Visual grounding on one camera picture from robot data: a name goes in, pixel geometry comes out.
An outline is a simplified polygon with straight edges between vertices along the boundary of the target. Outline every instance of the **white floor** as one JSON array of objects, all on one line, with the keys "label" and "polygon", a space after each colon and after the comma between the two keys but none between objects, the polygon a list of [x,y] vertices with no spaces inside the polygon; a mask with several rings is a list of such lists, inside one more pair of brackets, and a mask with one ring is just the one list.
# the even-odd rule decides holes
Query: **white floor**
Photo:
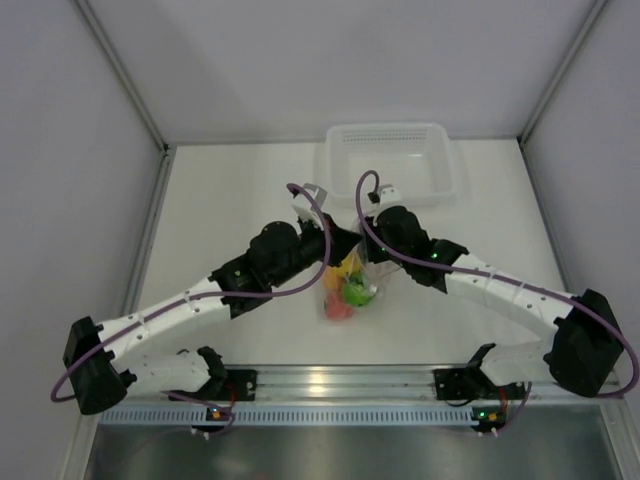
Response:
[{"label": "white floor", "polygon": [[[415,209],[423,228],[515,276],[561,289],[516,141],[458,141],[454,147],[461,194],[452,204]],[[323,144],[179,147],[140,306],[191,286],[244,253],[267,223],[293,223],[284,185],[326,184],[323,156]],[[330,202],[325,211],[341,226],[355,219],[353,210]],[[321,303],[317,285],[162,351],[209,345],[227,364],[442,364],[466,362],[484,343],[532,338],[506,318],[420,287],[402,272],[381,301],[347,323],[325,320]]]}]

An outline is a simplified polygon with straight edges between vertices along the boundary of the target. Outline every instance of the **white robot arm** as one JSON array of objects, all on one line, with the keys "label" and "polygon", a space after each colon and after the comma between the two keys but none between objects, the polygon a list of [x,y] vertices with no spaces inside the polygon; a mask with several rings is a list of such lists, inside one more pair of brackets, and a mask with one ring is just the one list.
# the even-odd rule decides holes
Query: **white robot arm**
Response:
[{"label": "white robot arm", "polygon": [[592,290],[574,296],[536,287],[504,274],[461,245],[430,238],[402,206],[393,185],[369,196],[377,205],[370,216],[362,214],[357,201],[368,261],[393,261],[418,284],[484,305],[538,337],[521,345],[483,345],[465,368],[436,371],[439,399],[492,398],[499,387],[520,382],[556,382],[585,397],[599,393],[623,351],[620,329],[604,296]]},{"label": "white robot arm", "polygon": [[299,234],[288,223],[270,223],[243,255],[191,288],[121,318],[97,324],[90,317],[76,321],[63,357],[68,370],[54,387],[52,400],[69,399],[57,396],[67,378],[81,413],[87,415],[104,411],[127,395],[170,390],[190,392],[194,398],[217,394],[227,371],[212,348],[157,357],[153,346],[170,345],[187,332],[232,320],[274,297],[304,290],[322,269],[304,286],[285,292],[272,292],[272,287],[318,261],[324,266],[340,264],[361,236],[341,229],[321,212],[324,190],[311,184],[303,188],[293,192]]}]

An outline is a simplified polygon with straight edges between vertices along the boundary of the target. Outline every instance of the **white wall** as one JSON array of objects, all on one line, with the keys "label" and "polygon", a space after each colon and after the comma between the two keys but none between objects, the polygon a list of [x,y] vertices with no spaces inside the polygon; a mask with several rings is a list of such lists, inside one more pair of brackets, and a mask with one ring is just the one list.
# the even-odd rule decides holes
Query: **white wall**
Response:
[{"label": "white wall", "polygon": [[0,477],[54,478],[69,326],[116,313],[157,153],[69,2],[0,2]]},{"label": "white wall", "polygon": [[172,142],[520,133],[591,0],[92,0]]},{"label": "white wall", "polygon": [[[605,293],[640,352],[639,19],[611,2],[528,151],[570,282]],[[640,389],[629,403],[640,425]]]}]

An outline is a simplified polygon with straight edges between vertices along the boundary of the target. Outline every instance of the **mesh vent on basket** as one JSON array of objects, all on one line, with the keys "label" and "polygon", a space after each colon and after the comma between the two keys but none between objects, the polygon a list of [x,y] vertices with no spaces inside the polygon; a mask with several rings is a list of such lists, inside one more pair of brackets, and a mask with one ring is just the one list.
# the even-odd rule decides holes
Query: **mesh vent on basket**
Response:
[{"label": "mesh vent on basket", "polygon": [[342,141],[350,145],[395,142],[424,142],[424,130],[398,130],[386,132],[344,132]]}]

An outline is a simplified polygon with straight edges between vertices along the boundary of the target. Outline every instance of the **plastic basket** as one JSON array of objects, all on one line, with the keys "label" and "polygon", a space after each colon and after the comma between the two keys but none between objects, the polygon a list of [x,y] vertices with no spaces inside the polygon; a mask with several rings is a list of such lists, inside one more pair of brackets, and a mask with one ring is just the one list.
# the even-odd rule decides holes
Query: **plastic basket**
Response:
[{"label": "plastic basket", "polygon": [[451,145],[435,123],[340,125],[327,132],[328,191],[354,208],[356,183],[369,169],[400,190],[407,206],[435,205],[456,195]]}]

